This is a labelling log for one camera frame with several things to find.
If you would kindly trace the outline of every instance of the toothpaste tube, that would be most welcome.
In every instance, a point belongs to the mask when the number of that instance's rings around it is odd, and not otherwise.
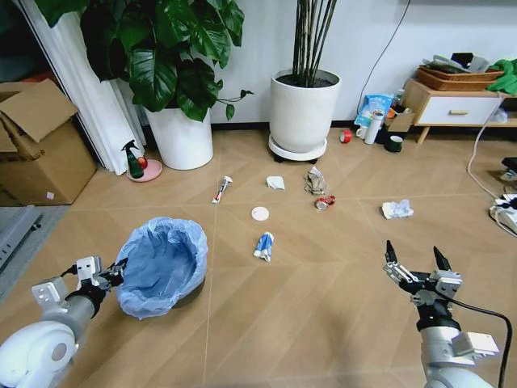
[[[271,248],[273,247],[273,241],[275,241],[273,234],[271,234],[269,232],[264,233],[262,235],[262,237],[259,239],[257,246],[255,247],[253,256],[264,259],[268,263],[270,263],[271,262]]]
[[[232,182],[233,181],[232,181],[232,179],[229,176],[225,176],[225,178],[223,179],[223,183],[221,185],[221,188],[219,189],[219,191],[217,192],[216,196],[212,200],[213,204],[218,204],[219,202],[221,202],[221,198],[222,198],[223,194],[225,193],[226,189],[228,188],[228,186]]]

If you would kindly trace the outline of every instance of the wooden basket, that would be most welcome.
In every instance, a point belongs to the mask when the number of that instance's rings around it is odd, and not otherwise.
[[[443,71],[429,69],[426,66],[420,66],[418,68],[430,75],[434,75],[437,78],[445,79],[447,81],[493,81],[504,74],[504,71],[497,70],[488,70],[486,73],[448,74]]]
[[[448,81],[418,69],[417,79],[435,91],[483,91],[494,83],[491,81]]]

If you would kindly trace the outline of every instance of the crumpled paper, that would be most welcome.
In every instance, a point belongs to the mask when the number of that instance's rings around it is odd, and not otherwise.
[[[400,202],[383,203],[382,213],[387,220],[391,220],[392,218],[411,217],[414,211],[410,206],[410,200],[401,200]]]
[[[326,193],[328,187],[325,182],[325,178],[323,178],[323,174],[319,171],[316,166],[310,169],[305,177],[306,184],[304,189],[307,192],[310,192],[313,196],[321,196]]]
[[[266,178],[266,183],[269,188],[274,188],[275,190],[285,190],[284,178],[281,176],[268,176]]]

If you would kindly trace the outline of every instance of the white wall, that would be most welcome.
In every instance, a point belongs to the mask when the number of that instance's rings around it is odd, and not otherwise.
[[[219,70],[221,96],[255,92],[237,103],[232,122],[269,121],[270,76],[291,67],[296,0],[237,0],[246,14],[241,48]],[[352,120],[359,93],[397,26],[407,0],[338,0],[320,68],[343,79],[335,120]],[[413,0],[366,93],[396,92],[423,58],[472,52],[497,61],[517,57],[516,0]],[[227,122],[221,104],[212,122]]]

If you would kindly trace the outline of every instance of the green cup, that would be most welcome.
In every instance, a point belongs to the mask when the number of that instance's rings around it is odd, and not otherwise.
[[[385,143],[385,150],[389,152],[401,152],[403,141],[404,139],[400,136],[390,136]]]

